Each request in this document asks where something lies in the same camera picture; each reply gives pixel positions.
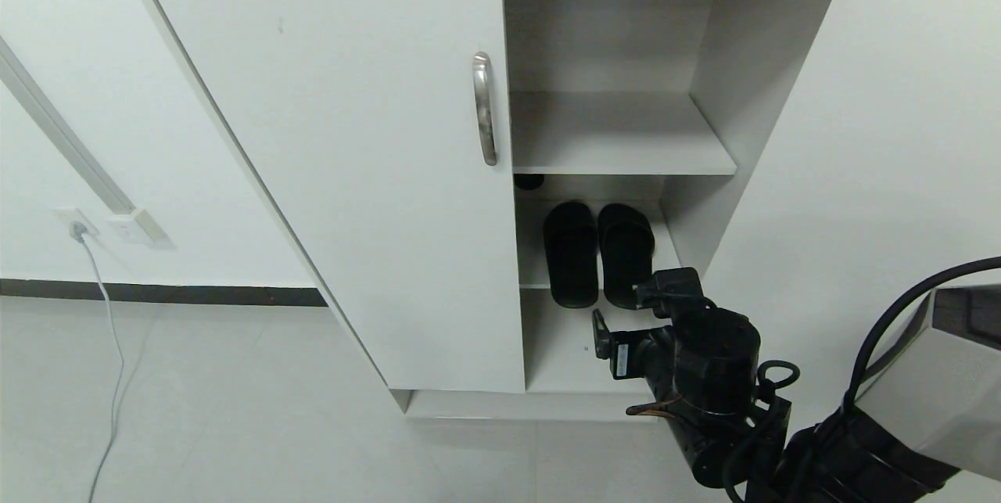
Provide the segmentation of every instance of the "gray tile floor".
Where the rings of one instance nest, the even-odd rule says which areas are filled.
[[[96,501],[724,502],[664,427],[403,418],[324,309],[115,304]],[[4,503],[83,501],[116,357],[97,302],[0,299]],[[964,474],[926,501],[1001,500]]]

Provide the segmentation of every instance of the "electrical outlet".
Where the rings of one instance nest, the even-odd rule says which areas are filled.
[[[136,207],[132,213],[111,215],[107,222],[126,242],[153,244],[166,237],[153,216],[141,207]]]
[[[52,213],[56,214],[56,217],[58,217],[59,221],[61,221],[62,224],[66,226],[67,230],[69,229],[70,225],[73,224],[73,221],[79,221],[80,223],[83,223],[85,227],[87,227],[87,232],[89,232],[90,235],[100,234],[100,231],[97,231],[97,227],[95,227],[94,224],[91,223],[89,219],[87,219],[87,216],[83,214],[83,212],[76,207],[72,206],[53,207]]]

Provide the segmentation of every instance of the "black bracket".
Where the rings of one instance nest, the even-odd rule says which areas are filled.
[[[592,312],[591,328],[595,334],[595,356],[609,361],[612,378],[630,380],[646,376],[639,353],[651,342],[651,330],[609,331],[601,310]]]

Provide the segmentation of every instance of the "shelf board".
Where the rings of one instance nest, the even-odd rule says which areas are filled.
[[[610,201],[584,200],[591,207],[595,217]],[[550,272],[546,264],[546,245],[543,242],[543,224],[549,212],[561,201],[521,199],[516,202],[518,269],[519,282],[523,289],[549,290]],[[620,201],[636,207],[650,219],[650,228],[654,230],[657,243],[654,249],[654,269],[677,269],[681,267],[675,245],[668,232],[668,224],[656,202]],[[598,256],[598,286],[605,286],[605,271],[602,267],[601,254]]]
[[[602,296],[600,309],[612,331],[664,327],[650,310],[616,308]],[[522,291],[526,384],[540,394],[635,394],[650,396],[645,380],[615,380],[609,362],[595,357],[591,311],[562,308],[545,290]]]
[[[654,417],[630,417],[626,408],[650,403],[642,394],[491,394],[417,390],[407,417],[416,419],[503,419],[512,421],[594,421],[654,424]]]
[[[688,94],[513,92],[516,173],[733,174]]]

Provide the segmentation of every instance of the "cabinet door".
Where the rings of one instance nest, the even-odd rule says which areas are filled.
[[[832,0],[705,281],[804,367],[802,418],[900,294],[1001,252],[999,36],[1001,0]]]
[[[388,386],[524,391],[502,0],[158,1]]]

